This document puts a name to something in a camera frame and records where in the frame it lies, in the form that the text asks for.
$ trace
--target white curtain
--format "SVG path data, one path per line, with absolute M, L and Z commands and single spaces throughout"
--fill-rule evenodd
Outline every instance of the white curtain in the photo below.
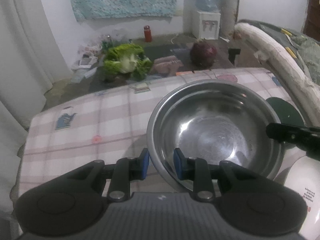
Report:
M 61 59 L 41 0 L 0 0 L 0 215 L 13 210 L 9 194 L 25 128 L 41 112 L 52 83 L 70 76 Z

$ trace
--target metal bowl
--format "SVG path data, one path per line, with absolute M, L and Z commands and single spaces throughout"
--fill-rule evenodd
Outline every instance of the metal bowl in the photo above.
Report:
M 271 106 L 252 90 L 220 80 L 200 80 L 165 96 L 153 110 L 147 128 L 151 160 L 176 190 L 192 190 L 179 181 L 173 150 L 210 164 L 229 160 L 273 179 L 283 160 L 282 145 L 266 135 L 280 122 Z

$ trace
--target dark red round vegetable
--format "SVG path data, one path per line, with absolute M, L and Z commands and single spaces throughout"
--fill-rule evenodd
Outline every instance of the dark red round vegetable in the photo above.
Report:
M 197 41 L 190 51 L 191 62 L 199 69 L 209 69 L 212 67 L 217 55 L 215 46 L 206 41 Z

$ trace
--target tablecloth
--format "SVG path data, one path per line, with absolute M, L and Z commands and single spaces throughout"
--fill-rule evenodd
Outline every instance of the tablecloth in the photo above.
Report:
M 294 105 L 274 75 L 264 68 L 214 69 L 153 80 L 150 91 L 135 93 L 123 86 L 85 95 L 36 115 L 29 129 L 22 160 L 19 195 L 96 159 L 106 164 L 123 157 L 139 156 L 147 146 L 146 129 L 158 102 L 169 92 L 201 79 L 229 79 L 258 93 L 264 99 L 279 97 Z M 70 127 L 58 129 L 67 114 Z M 288 151 L 280 173 L 303 156 L 297 148 Z M 104 193 L 108 189 L 107 181 Z M 147 178 L 132 182 L 132 191 L 173 192 L 150 162 Z

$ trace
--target metal screw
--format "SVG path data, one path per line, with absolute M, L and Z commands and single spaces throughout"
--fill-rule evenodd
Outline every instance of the metal screw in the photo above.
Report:
M 115 190 L 115 191 L 112 191 L 109 194 L 109 197 L 112 198 L 112 199 L 119 200 L 119 199 L 122 199 L 124 197 L 124 192 L 122 192 L 120 190 Z
M 210 199 L 213 197 L 213 194 L 210 191 L 203 190 L 198 192 L 198 197 L 201 199 Z

